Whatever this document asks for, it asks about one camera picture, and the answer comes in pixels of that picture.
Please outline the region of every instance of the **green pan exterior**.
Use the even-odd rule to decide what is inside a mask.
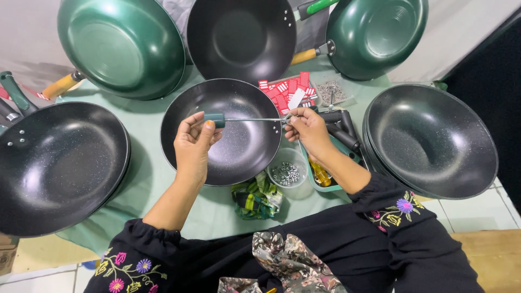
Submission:
[[[78,71],[127,99],[165,96],[184,73],[181,34],[155,0],[63,0],[58,36]]]
[[[329,60],[350,79],[378,78],[413,52],[427,15],[427,0],[340,0],[326,30],[336,47]]]

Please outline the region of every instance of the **frying pan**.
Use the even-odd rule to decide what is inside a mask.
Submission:
[[[469,198],[487,190],[497,175],[490,132],[449,93],[418,84],[391,87],[375,98],[365,119],[374,157],[418,191]]]
[[[224,78],[198,83],[172,101],[161,122],[161,148],[174,169],[177,128],[183,119],[199,111],[234,118],[279,118],[270,98],[249,83]],[[282,125],[280,121],[229,121],[222,133],[208,153],[205,185],[232,185],[259,174],[279,149]]]
[[[311,1],[293,13],[287,0],[197,0],[187,27],[193,64],[205,79],[277,80],[295,53],[295,21],[337,1]]]
[[[62,0],[58,36],[72,64],[100,89],[132,100],[167,95],[184,72],[184,46],[156,0]],[[46,95],[75,85],[67,76]]]
[[[90,103],[38,110],[11,72],[0,72],[0,82],[24,115],[0,99],[0,115],[14,123],[0,135],[0,233],[35,237],[83,221],[127,170],[130,139],[123,124]]]
[[[413,52],[427,16],[428,0],[340,0],[329,16],[324,45],[295,54],[291,64],[327,54],[350,79],[378,78]]]

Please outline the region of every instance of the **wooden handle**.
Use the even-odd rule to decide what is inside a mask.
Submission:
[[[78,84],[78,82],[79,81],[76,81],[72,78],[72,75],[67,75],[48,86],[45,90],[43,90],[42,95],[49,100],[53,100],[57,96],[65,93],[70,88],[74,87],[76,84]]]
[[[291,60],[291,65],[295,65],[298,63],[302,63],[304,61],[308,61],[310,59],[313,59],[317,56],[317,52],[315,49],[309,49],[304,52],[296,53],[293,56],[293,60]]]

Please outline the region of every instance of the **black sleeve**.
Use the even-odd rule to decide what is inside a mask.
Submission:
[[[125,223],[112,239],[85,293],[170,292],[181,235],[141,219]]]
[[[412,191],[372,173],[369,184],[350,198],[353,210],[389,237],[390,265],[398,272],[396,293],[484,292],[461,243],[451,238]]]

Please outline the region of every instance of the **green handle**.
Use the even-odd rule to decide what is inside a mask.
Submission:
[[[204,113],[204,121],[212,120],[215,123],[215,128],[224,128],[226,125],[224,113]]]
[[[319,0],[319,1],[309,5],[306,11],[308,14],[315,14],[315,13],[321,11],[322,9],[335,4],[338,1],[340,1],[340,0]]]
[[[38,107],[31,103],[20,90],[11,71],[0,72],[0,83],[24,116],[38,111]]]

